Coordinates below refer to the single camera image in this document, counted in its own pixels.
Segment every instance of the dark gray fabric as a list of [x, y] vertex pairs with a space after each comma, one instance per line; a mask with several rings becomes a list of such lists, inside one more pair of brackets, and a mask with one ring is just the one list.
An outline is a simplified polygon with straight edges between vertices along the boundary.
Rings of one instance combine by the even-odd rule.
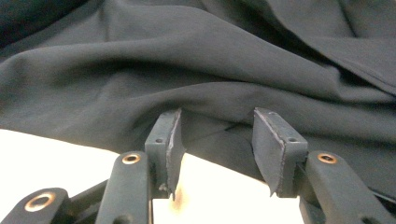
[[0, 48], [45, 28], [84, 2], [0, 0]]
[[181, 106], [191, 153], [261, 178], [259, 106], [396, 198], [396, 3], [353, 2], [88, 1], [0, 49], [0, 127], [121, 153]]

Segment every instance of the screw hole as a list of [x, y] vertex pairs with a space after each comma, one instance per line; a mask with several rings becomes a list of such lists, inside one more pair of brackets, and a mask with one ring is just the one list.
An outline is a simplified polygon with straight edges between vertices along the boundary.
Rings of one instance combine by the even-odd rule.
[[132, 216], [119, 216], [114, 219], [113, 224], [132, 224]]
[[326, 153], [320, 153], [318, 155], [318, 159], [322, 162], [329, 163], [329, 164], [337, 163], [337, 159], [333, 155], [326, 154]]
[[125, 164], [134, 164], [140, 161], [140, 156], [138, 154], [129, 154], [122, 158], [122, 162]]
[[363, 217], [361, 221], [364, 224], [381, 224], [378, 220], [376, 220], [374, 217]]
[[37, 200], [32, 202], [33, 206], [39, 206], [41, 204], [45, 204], [50, 200], [48, 197], [38, 198]]

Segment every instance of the brass grommet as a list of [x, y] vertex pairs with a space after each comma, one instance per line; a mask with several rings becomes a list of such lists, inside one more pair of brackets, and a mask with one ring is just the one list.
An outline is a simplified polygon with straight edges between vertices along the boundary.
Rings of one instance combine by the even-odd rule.
[[[43, 203], [36, 203], [37, 200], [42, 199], [42, 198], [47, 198], [47, 200]], [[25, 210], [28, 212], [36, 212], [40, 211], [41, 209], [47, 207], [51, 203], [55, 201], [55, 193], [53, 192], [44, 192], [41, 193], [40, 195], [35, 196], [33, 199], [31, 199], [26, 205], [25, 205]]]
[[134, 164], [140, 161], [140, 155], [136, 154], [136, 153], [132, 153], [129, 155], [124, 156], [124, 158], [122, 158], [122, 162], [124, 164]]
[[334, 157], [334, 155], [327, 154], [327, 153], [318, 154], [318, 159], [322, 162], [329, 163], [329, 164], [337, 163], [337, 159]]

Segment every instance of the wrinkled cloth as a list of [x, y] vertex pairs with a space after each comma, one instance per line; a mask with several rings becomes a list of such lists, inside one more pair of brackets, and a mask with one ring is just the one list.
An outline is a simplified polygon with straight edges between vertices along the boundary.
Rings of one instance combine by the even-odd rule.
[[393, 0], [0, 3], [2, 129], [122, 153], [182, 107], [188, 152], [262, 178], [264, 107], [396, 199]]

